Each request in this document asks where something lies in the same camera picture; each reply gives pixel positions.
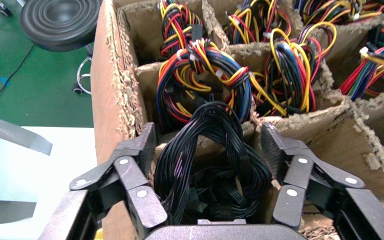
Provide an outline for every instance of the green floor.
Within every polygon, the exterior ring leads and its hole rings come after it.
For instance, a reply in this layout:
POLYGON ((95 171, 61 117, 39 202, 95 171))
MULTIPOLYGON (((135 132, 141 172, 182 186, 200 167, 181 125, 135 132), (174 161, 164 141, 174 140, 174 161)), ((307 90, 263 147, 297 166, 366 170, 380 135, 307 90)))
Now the green floor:
MULTIPOLYGON (((18 67, 32 45, 20 25, 21 6, 16 0, 3 3, 13 16, 0 14, 0 88, 1 77, 18 67)), ((35 47, 0 96, 0 119, 20 126, 93 127, 91 96, 72 92, 86 55, 83 48, 49 52, 35 47)))

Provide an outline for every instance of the wire harness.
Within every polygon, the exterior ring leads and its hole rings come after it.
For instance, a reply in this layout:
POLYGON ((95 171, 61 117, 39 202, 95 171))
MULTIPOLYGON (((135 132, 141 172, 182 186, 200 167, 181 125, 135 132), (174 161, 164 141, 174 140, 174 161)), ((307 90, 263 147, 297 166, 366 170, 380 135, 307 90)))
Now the wire harness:
POLYGON ((316 110, 313 83, 318 78, 320 63, 335 43, 337 32, 329 22, 319 22, 303 28, 299 37, 289 39, 280 29, 271 32, 271 55, 265 61, 263 73, 250 77, 257 112, 262 116, 302 114, 316 110), (323 29, 328 46, 321 44, 310 33, 323 29), (274 35, 282 37, 275 40, 274 35))
POLYGON ((239 118, 229 105, 200 106, 162 151, 154 189, 168 213, 168 224, 196 224, 197 219, 231 221, 250 217, 271 188, 267 165, 244 143, 239 118), (223 146, 225 161, 193 171, 198 136, 223 146))
POLYGON ((339 87, 342 94, 350 96, 351 100, 362 98, 364 94, 376 97, 380 90, 375 83, 382 79, 384 88, 384 27, 375 37, 368 41, 360 50, 361 64, 339 87))
POLYGON ((158 4, 162 19, 162 37, 164 43, 160 54, 169 58, 192 40, 192 25, 202 25, 203 21, 188 6, 174 3, 173 0, 161 0, 158 4))
POLYGON ((305 25, 330 22, 344 25, 361 22, 379 16, 384 11, 384 3, 361 0, 295 0, 294 8, 305 25))
POLYGON ((191 41, 159 69, 156 93, 159 121, 166 129, 187 124, 197 107, 215 100, 215 93, 221 94, 225 88, 228 96, 223 102, 243 123, 249 119, 251 110, 249 79, 248 67, 240 66, 209 39, 191 41), (196 79, 204 73, 216 76, 221 86, 196 79))
POLYGON ((278 8, 278 0, 245 0, 234 12, 226 11, 224 31, 231 44, 268 42, 274 28, 291 33, 291 21, 278 8))

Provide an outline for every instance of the white circular pin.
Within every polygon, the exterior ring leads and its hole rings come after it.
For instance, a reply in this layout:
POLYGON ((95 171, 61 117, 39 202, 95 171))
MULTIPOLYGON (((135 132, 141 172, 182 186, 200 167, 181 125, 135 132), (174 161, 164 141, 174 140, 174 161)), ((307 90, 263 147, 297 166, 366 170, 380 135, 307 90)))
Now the white circular pin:
POLYGON ((302 164, 306 164, 306 163, 308 163, 309 161, 308 161, 307 159, 305 159, 305 158, 299 158, 299 159, 298 159, 298 162, 300 162, 300 163, 302 163, 302 164))
POLYGON ((294 189, 288 189, 288 190, 286 190, 286 193, 287 193, 289 196, 291 196, 291 197, 296 197, 296 196, 298 196, 298 192, 295 191, 294 189))
POLYGON ((128 159, 121 159, 121 160, 120 160, 120 164, 126 164, 126 163, 128 163, 128 162, 129 162, 128 159))
POLYGON ((352 178, 352 177, 347 177, 347 178, 345 178, 345 181, 347 181, 347 182, 350 183, 350 184, 356 184, 356 183, 357 183, 357 180, 355 180, 355 179, 352 178))
POLYGON ((140 190, 140 191, 138 191, 138 192, 136 193, 136 196, 137 196, 138 198, 143 198, 143 197, 145 197, 147 194, 148 194, 148 193, 147 193, 146 190, 140 190))

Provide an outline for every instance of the stool caster wheel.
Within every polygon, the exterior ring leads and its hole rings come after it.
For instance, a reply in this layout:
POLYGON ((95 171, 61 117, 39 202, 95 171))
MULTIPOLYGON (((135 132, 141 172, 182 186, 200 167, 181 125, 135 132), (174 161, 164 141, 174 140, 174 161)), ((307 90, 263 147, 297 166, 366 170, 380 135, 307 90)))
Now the stool caster wheel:
POLYGON ((4 15, 5 17, 11 17, 13 15, 13 13, 11 12, 11 10, 9 10, 8 8, 1 8, 0 9, 0 13, 2 15, 4 15))
POLYGON ((73 84, 73 92, 76 94, 82 94, 83 90, 80 88, 79 84, 74 83, 73 84))

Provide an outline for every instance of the white table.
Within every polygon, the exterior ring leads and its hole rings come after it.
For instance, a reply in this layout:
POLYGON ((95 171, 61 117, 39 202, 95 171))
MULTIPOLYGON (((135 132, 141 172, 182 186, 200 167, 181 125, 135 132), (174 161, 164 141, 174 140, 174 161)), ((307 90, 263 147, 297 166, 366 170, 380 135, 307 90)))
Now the white table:
POLYGON ((34 168, 38 171, 36 188, 37 205, 33 217, 17 222, 0 224, 0 240, 36 240, 61 196, 69 190, 69 183, 79 175, 97 165, 95 134, 93 128, 72 127, 24 127, 53 143, 48 160, 43 160, 34 168))

